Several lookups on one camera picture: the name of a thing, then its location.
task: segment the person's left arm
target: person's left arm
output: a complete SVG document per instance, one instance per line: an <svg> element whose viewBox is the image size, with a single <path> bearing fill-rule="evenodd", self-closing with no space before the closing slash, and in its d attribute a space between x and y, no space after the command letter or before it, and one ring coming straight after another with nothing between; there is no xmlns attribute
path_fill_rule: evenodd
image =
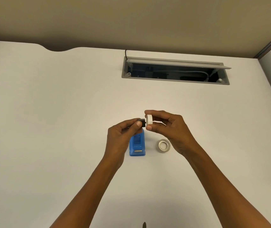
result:
<svg viewBox="0 0 271 228"><path fill-rule="evenodd" d="M121 167L130 138L142 132L142 123L130 119L108 129L105 154L86 184L50 228L87 228L110 181Z"/></svg>

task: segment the person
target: person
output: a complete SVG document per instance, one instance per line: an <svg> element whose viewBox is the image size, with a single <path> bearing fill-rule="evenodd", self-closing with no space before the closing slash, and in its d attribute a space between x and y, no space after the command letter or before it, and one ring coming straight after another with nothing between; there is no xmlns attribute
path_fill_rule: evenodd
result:
<svg viewBox="0 0 271 228"><path fill-rule="evenodd" d="M154 121L146 129L168 138L173 148L189 162L223 228L271 227L267 219L244 198L197 143L181 115L156 110L146 110L145 114L151 114ZM102 160L50 228L90 226L104 192L124 161L130 138L142 132L141 125L137 119L130 119L108 129Z"/></svg>

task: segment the blue tape dispenser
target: blue tape dispenser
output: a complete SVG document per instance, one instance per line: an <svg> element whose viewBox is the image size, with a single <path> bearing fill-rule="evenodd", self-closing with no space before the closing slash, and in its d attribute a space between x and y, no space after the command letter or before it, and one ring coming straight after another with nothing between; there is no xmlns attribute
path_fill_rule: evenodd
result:
<svg viewBox="0 0 271 228"><path fill-rule="evenodd" d="M145 155L145 140L144 130L142 133L136 134L131 137L129 142L129 155L130 156L144 156Z"/></svg>

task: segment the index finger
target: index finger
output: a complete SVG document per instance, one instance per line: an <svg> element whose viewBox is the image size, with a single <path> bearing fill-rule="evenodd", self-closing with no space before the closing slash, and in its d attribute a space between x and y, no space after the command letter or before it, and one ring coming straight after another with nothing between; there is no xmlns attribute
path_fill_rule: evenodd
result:
<svg viewBox="0 0 271 228"><path fill-rule="evenodd" d="M154 117L162 118L162 119L168 120L169 122L173 121L173 118L172 118L173 115L164 110L145 110L144 112L145 114L151 114Z"/></svg>
<svg viewBox="0 0 271 228"><path fill-rule="evenodd" d="M117 126L118 128L120 128L122 130L122 129L125 129L126 127L128 127L128 126L133 125L135 122L137 122L138 119L139 118L125 120L123 122L120 122L120 123L116 124L115 126Z"/></svg>

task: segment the white ring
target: white ring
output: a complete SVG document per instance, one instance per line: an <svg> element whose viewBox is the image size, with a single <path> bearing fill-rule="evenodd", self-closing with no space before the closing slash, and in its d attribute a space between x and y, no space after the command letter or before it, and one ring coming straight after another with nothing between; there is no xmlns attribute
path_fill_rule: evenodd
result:
<svg viewBox="0 0 271 228"><path fill-rule="evenodd" d="M146 125L153 124L153 116L151 114L146 115Z"/></svg>
<svg viewBox="0 0 271 228"><path fill-rule="evenodd" d="M161 140L157 141L157 143L156 143L156 149L157 149L157 151L159 151L161 153L167 152L168 150L170 150L170 148L171 148L171 144L166 139L161 139Z"/></svg>

